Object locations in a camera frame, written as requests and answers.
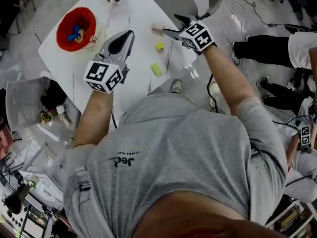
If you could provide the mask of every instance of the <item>neck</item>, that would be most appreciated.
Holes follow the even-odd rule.
[[[223,217],[219,220],[219,218],[214,219],[215,216]],[[151,206],[139,221],[133,238],[145,237],[145,234],[151,237],[150,232],[158,232],[154,227],[164,222],[169,223],[169,232],[170,226],[173,226],[175,230],[178,229],[182,233],[190,233],[191,228],[197,228],[197,226],[201,230],[207,227],[210,231],[211,221],[219,221],[217,225],[214,225],[214,231],[218,234],[225,226],[225,220],[229,219],[243,220],[244,218],[235,210],[202,194],[176,191],[162,197]]]

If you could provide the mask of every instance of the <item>pink cloth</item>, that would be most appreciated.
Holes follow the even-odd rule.
[[[0,160],[5,158],[10,145],[14,142],[11,132],[8,127],[5,125],[4,128],[0,131]]]

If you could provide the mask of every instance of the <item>marble tabletop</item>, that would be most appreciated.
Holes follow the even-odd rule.
[[[46,37],[39,48],[39,54],[55,80],[83,113],[92,93],[83,80],[88,61],[93,60],[104,41],[112,35],[133,30],[135,42],[126,63],[130,69],[124,85],[114,90],[114,117],[119,119],[133,104],[170,79],[175,72],[196,59],[192,50],[181,42],[167,36],[153,34],[151,25],[158,23],[166,28],[175,25],[153,0],[122,0],[120,3],[107,0],[80,0],[77,7],[89,8],[96,17],[97,41],[76,52],[62,50],[56,43],[59,23]],[[163,42],[164,49],[156,50],[156,43]],[[156,77],[151,64],[159,64],[163,75]]]

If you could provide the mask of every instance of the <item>person in black pants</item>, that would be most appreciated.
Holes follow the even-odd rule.
[[[258,35],[246,37],[246,42],[233,42],[232,60],[239,64],[240,59],[252,59],[265,64],[282,65],[294,68],[288,52],[289,37]]]
[[[297,116],[303,101],[307,98],[306,95],[294,92],[284,86],[270,84],[268,77],[262,77],[257,82],[257,86],[262,87],[275,96],[264,97],[263,103],[265,105],[281,110],[291,110]]]

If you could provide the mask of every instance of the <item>black cable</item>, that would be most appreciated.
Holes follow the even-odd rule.
[[[305,178],[311,178],[311,179],[313,179],[313,176],[304,176],[304,177],[302,177],[302,178],[299,178],[299,179],[297,179],[297,180],[294,180],[294,181],[290,182],[289,184],[287,184],[286,187],[289,186],[289,185],[291,185],[291,184],[293,184],[293,183],[295,183],[295,182],[297,182],[297,181],[303,180],[303,179],[305,179]]]
[[[293,120],[295,120],[295,119],[297,119],[297,118],[301,118],[301,117],[309,117],[309,116],[299,116],[299,117],[295,117],[295,118],[291,119],[290,121],[288,121],[286,124],[289,124],[291,121],[293,121]]]
[[[298,128],[296,128],[296,127],[294,127],[294,126],[292,126],[292,125],[289,125],[289,124],[287,124],[287,123],[280,123],[280,122],[276,122],[276,121],[273,121],[273,123],[276,123],[276,124],[280,124],[280,125],[285,125],[285,126],[291,127],[291,128],[293,128],[293,129],[297,130],[297,131],[298,131],[298,133],[301,133],[301,132],[300,132],[300,130],[299,130]]]
[[[117,124],[116,124],[116,122],[115,122],[115,119],[114,119],[114,115],[113,115],[113,108],[112,108],[112,110],[111,110],[111,117],[112,117],[112,122],[113,122],[113,125],[114,125],[114,127],[117,129],[117,128],[118,128],[118,126],[117,126]]]
[[[209,79],[209,82],[208,82],[208,85],[207,85],[207,92],[208,92],[208,94],[209,94],[209,96],[213,99],[213,101],[214,101],[214,108],[216,109],[216,112],[217,113],[219,113],[219,111],[218,111],[218,106],[217,106],[217,101],[216,101],[216,99],[211,95],[211,93],[210,93],[210,85],[211,85],[211,82],[212,82],[212,79],[213,79],[213,74],[211,74],[211,76],[210,76],[210,79]]]
[[[269,26],[269,27],[277,27],[277,26],[280,26],[280,25],[285,25],[285,24],[267,24],[267,23],[265,23],[265,22],[262,20],[261,16],[258,14],[257,10],[256,10],[257,4],[256,4],[255,2],[249,3],[249,2],[246,1],[246,0],[243,0],[243,1],[246,2],[248,5],[250,5],[250,6],[253,7],[255,14],[260,18],[261,22],[262,22],[264,25]]]

